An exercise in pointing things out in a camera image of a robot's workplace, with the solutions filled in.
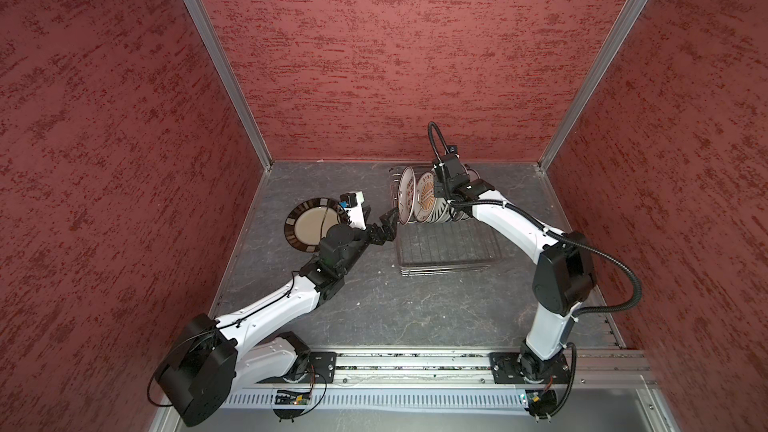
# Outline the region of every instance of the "wire dish rack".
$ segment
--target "wire dish rack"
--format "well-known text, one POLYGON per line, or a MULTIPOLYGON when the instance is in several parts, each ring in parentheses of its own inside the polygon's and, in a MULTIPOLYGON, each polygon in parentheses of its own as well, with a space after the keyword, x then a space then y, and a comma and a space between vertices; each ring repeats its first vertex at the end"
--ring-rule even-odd
MULTIPOLYGON (((408 166, 389 169, 392 203, 397 207, 400 176, 408 166)), ((432 166, 410 166, 416 180, 432 166)), ((397 261, 403 275, 447 274, 457 271, 481 271, 502 256, 496 232, 490 226, 470 218, 458 222, 427 224, 413 217, 397 228, 397 261)))

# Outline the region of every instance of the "gray marble surface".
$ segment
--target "gray marble surface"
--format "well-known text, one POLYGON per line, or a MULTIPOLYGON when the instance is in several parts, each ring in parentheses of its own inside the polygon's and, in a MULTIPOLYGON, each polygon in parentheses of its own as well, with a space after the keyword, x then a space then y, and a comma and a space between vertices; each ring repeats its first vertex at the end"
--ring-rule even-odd
MULTIPOLYGON (((288 245, 283 223, 313 197, 338 198, 363 190, 372 218, 391 207, 389 168, 383 162, 278 162, 274 165, 218 314, 242 308, 291 279, 310 258, 288 245)), ((556 199, 533 165, 472 164, 497 190, 556 227, 565 227, 556 199)), ((314 348, 393 345, 407 347, 516 348, 533 322, 534 265, 501 235, 502 260, 483 272, 400 275, 395 245, 370 245, 341 291, 321 307, 290 322, 314 348)), ((590 299, 599 301, 598 297, 590 299)), ((571 340, 580 347, 613 343, 604 318, 585 315, 571 340)))

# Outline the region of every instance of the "textured red wall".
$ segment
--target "textured red wall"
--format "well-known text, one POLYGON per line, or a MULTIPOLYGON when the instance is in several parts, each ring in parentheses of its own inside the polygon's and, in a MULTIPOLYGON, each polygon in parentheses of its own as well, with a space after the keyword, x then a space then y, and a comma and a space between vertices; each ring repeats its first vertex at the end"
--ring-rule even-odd
POLYGON ((275 158, 538 160, 625 0, 203 0, 275 158))
POLYGON ((650 0, 550 169, 684 430, 768 430, 767 4, 650 0))
POLYGON ((0 429, 143 430, 260 166, 181 0, 0 0, 0 36, 0 429))

